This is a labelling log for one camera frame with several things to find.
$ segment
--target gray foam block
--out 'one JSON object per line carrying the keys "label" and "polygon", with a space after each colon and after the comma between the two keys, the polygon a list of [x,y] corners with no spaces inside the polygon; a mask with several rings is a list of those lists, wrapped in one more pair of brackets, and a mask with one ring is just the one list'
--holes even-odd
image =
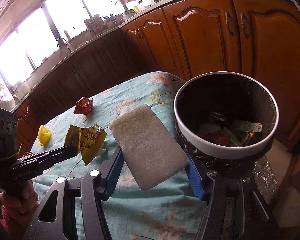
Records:
{"label": "gray foam block", "polygon": [[117,117],[109,128],[142,191],[151,189],[188,165],[189,159],[147,105]]}

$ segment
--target dish soap bottle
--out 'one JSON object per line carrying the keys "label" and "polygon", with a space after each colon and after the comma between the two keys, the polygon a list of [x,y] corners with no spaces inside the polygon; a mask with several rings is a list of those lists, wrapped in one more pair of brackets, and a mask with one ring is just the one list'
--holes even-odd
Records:
{"label": "dish soap bottle", "polygon": [[66,35],[66,37],[67,37],[67,39],[68,39],[68,41],[70,41],[71,40],[71,38],[70,38],[70,36],[69,36],[69,34],[68,34],[68,32],[65,30],[65,35]]}

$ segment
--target floral tablecloth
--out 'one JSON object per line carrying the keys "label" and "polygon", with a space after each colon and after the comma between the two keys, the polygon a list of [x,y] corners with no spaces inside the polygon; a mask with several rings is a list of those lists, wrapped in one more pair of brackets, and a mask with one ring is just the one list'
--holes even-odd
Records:
{"label": "floral tablecloth", "polygon": [[[71,124],[80,127],[98,124],[107,132],[107,137],[103,149],[100,150],[101,155],[89,165],[84,166],[79,154],[54,165],[43,175],[35,178],[34,187],[39,195],[39,201],[58,176],[65,176],[68,179],[82,177],[89,171],[97,169],[103,160],[110,158],[117,147],[117,142],[108,125],[118,115],[133,107],[148,104],[175,137],[173,100],[183,84],[183,80],[169,73],[144,74],[93,96],[92,114],[74,115],[73,107],[49,121],[45,126],[52,132],[50,142],[43,148],[36,139],[32,152],[62,147]],[[80,198],[76,199],[77,230],[79,239],[85,239],[80,201]],[[114,194],[108,201],[103,202],[106,220],[114,240],[194,239],[205,207],[205,202],[194,197],[185,170],[142,192],[126,164],[123,166]]]}

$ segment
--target human hand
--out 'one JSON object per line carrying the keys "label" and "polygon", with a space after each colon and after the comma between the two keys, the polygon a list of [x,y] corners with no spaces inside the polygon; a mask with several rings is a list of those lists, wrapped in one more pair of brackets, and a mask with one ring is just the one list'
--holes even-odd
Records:
{"label": "human hand", "polygon": [[31,180],[22,185],[21,192],[22,198],[10,195],[7,192],[0,193],[0,201],[8,216],[19,224],[27,226],[38,208],[38,195],[34,191]]}

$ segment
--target faucet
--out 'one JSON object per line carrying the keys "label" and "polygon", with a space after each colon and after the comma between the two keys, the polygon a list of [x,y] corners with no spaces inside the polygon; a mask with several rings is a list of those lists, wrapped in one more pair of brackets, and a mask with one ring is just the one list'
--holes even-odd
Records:
{"label": "faucet", "polygon": [[62,37],[58,38],[58,39],[57,39],[57,46],[58,46],[58,40],[60,40],[60,39],[65,40],[65,42],[66,42],[66,44],[67,44],[67,48],[69,49],[69,51],[70,51],[70,53],[71,53],[72,47],[71,47],[71,45],[68,43],[68,41],[67,41],[65,38],[62,38]]}

